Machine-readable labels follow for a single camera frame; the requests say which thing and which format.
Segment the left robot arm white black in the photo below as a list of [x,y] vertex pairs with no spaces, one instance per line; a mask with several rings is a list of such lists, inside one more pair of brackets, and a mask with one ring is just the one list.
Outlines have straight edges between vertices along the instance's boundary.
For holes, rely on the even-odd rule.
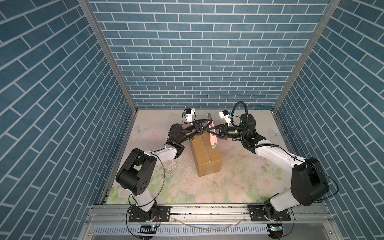
[[173,124],[168,132],[166,143],[151,151],[135,148],[120,167],[116,182],[130,194],[136,202],[135,207],[149,213],[155,207],[156,197],[147,190],[157,163],[178,158],[185,149],[183,143],[200,136],[207,131],[213,120],[211,118],[194,120],[186,124]]

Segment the pink utility knife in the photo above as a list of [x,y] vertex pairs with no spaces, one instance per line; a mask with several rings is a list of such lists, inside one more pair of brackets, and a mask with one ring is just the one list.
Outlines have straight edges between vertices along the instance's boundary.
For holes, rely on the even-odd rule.
[[[214,122],[212,121],[209,128],[213,128],[214,126],[215,126]],[[216,135],[210,134],[210,143],[211,143],[212,149],[215,149],[218,146],[218,139]]]

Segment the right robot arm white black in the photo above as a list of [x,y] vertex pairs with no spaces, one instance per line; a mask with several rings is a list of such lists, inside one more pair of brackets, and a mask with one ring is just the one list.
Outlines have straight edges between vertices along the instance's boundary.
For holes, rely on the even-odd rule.
[[265,201],[264,213],[270,219],[298,205],[310,206],[330,190],[328,175],[317,159],[297,156],[268,141],[256,132],[256,121],[251,114],[242,114],[237,126],[220,124],[208,128],[208,132],[222,140],[240,141],[246,150],[268,159],[291,175],[289,189]]

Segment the brown cardboard express box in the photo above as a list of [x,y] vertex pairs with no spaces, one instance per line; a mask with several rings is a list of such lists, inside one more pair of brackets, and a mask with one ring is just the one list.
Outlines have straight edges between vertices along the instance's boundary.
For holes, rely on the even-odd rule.
[[191,150],[199,177],[220,172],[223,157],[219,147],[212,148],[209,133],[195,136],[191,140]]

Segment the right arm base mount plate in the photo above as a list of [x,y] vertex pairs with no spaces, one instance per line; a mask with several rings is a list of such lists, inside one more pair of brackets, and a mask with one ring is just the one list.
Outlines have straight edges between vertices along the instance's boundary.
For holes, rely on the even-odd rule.
[[282,212],[277,212],[272,207],[265,205],[247,205],[246,209],[250,214],[252,222],[291,221],[291,216],[287,209]]

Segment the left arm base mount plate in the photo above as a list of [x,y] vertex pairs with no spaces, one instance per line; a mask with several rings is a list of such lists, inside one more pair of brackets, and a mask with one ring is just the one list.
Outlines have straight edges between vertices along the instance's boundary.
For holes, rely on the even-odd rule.
[[153,205],[148,212],[141,208],[131,207],[128,210],[129,223],[144,223],[144,222],[169,222],[171,215],[171,206],[156,206]]

